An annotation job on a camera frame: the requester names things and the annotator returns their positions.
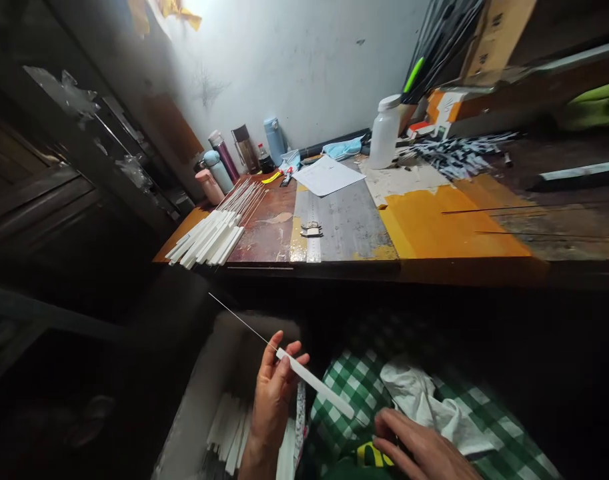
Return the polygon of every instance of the finger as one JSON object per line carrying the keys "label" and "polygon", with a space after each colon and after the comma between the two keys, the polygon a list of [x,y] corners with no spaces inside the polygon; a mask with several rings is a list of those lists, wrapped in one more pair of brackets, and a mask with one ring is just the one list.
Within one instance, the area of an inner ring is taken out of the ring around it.
{"label": "finger", "polygon": [[373,446],[389,457],[396,467],[402,470],[410,479],[428,480],[427,476],[418,464],[411,460],[407,455],[396,447],[393,443],[380,437],[373,438]]}
{"label": "finger", "polygon": [[[300,355],[296,360],[300,365],[304,366],[309,363],[311,357],[308,353],[304,353],[303,355]],[[293,392],[297,389],[298,382],[299,377],[297,376],[297,373],[295,373],[293,369],[291,369],[288,376],[286,377],[286,384],[284,385],[284,395],[287,401],[291,399]]]}
{"label": "finger", "polygon": [[263,375],[265,377],[271,378],[273,375],[273,359],[275,358],[275,350],[277,350],[277,346],[282,341],[282,337],[284,336],[284,332],[279,330],[275,333],[269,344],[264,349],[264,354],[262,355],[262,363],[259,367],[259,375]]}
{"label": "finger", "polygon": [[[297,340],[294,341],[293,343],[289,343],[289,345],[287,345],[286,347],[286,353],[291,355],[293,358],[295,358],[295,355],[297,355],[297,353],[302,349],[302,342]],[[306,365],[306,363],[302,363],[300,361],[300,359],[297,359],[298,362],[300,362],[301,365]],[[287,382],[291,382],[293,381],[293,379],[297,377],[297,374],[293,371],[293,369],[289,372],[289,375],[287,377]]]}
{"label": "finger", "polygon": [[271,378],[271,388],[278,393],[282,391],[282,387],[286,384],[289,372],[291,371],[291,359],[284,355],[275,367],[273,378]]}
{"label": "finger", "polygon": [[382,409],[376,415],[376,435],[389,440],[398,437],[414,455],[419,451],[426,428],[397,410]]}
{"label": "finger", "polygon": [[386,423],[386,420],[382,417],[382,412],[378,412],[376,415],[376,419],[374,421],[374,426],[376,430],[376,435],[380,438],[387,439],[390,441],[394,441],[396,438],[396,434],[393,433],[391,427]]}

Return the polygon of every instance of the purple thermos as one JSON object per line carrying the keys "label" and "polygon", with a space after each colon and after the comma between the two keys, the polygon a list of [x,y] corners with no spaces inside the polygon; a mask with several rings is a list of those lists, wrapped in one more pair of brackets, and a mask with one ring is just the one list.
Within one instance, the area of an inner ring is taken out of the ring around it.
{"label": "purple thermos", "polygon": [[235,168],[235,163],[233,163],[233,159],[231,158],[231,154],[229,153],[229,149],[226,147],[226,143],[224,143],[224,138],[219,130],[215,130],[211,135],[209,135],[209,142],[213,147],[213,150],[219,153],[219,159],[224,164],[224,168],[226,168],[226,173],[229,174],[233,183],[239,179],[239,173]]}

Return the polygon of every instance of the yellow tape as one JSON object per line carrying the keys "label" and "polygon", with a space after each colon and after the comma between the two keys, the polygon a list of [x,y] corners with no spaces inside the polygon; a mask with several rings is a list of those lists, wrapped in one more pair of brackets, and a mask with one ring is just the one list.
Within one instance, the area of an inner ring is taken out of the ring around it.
{"label": "yellow tape", "polygon": [[282,174],[282,172],[278,170],[273,177],[266,179],[266,180],[262,180],[262,183],[271,183],[273,180],[278,178],[281,174]]}

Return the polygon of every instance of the green checkered cloth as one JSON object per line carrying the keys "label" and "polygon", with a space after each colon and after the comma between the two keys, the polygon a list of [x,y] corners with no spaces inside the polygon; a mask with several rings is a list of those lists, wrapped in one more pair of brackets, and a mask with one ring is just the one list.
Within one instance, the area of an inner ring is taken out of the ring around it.
{"label": "green checkered cloth", "polygon": [[[382,367],[404,351],[414,352],[414,360],[425,371],[439,364],[440,352],[448,342],[428,324],[405,326],[390,313],[367,315],[352,323],[354,329],[342,354],[331,363],[323,382],[356,411],[352,420],[344,417],[328,401],[317,396],[311,411],[310,428],[304,445],[299,475],[321,478],[339,459],[354,456],[356,446],[374,434],[373,419],[393,401],[380,379]],[[524,432],[520,422],[489,388],[473,385],[454,367],[440,367],[432,373],[438,399],[453,399],[468,414],[496,448],[473,461],[487,479],[559,479],[560,475]]]}

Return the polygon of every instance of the wooden workbench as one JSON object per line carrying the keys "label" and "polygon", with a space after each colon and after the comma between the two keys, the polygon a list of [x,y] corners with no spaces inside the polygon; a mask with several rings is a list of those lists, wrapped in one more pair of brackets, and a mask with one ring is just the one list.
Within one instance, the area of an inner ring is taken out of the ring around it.
{"label": "wooden workbench", "polygon": [[[525,138],[508,150],[513,169],[499,160],[489,173],[452,185],[427,175],[424,165],[409,175],[430,185],[397,195],[384,195],[380,185],[372,196],[372,182],[370,193],[359,181],[318,198],[295,180],[286,188],[276,180],[216,274],[492,286],[595,287],[607,280],[609,287],[609,187],[524,190],[535,173],[609,161],[609,133]],[[345,165],[358,168],[353,159]],[[374,197],[387,205],[376,208]],[[307,240],[299,234],[310,198],[324,232],[319,263],[307,263]],[[196,209],[156,260],[206,215]]]}
{"label": "wooden workbench", "polygon": [[[357,170],[357,165],[345,165]],[[257,175],[259,179],[271,175]],[[268,183],[267,194],[243,224],[245,231],[218,275],[289,275],[320,278],[396,279],[396,250],[363,181],[324,198],[312,195],[296,180],[280,187],[281,177]],[[306,206],[312,196],[324,236],[320,239],[321,262],[307,263],[307,239],[300,235],[306,222]],[[164,255],[208,212],[197,208],[162,247]]]}

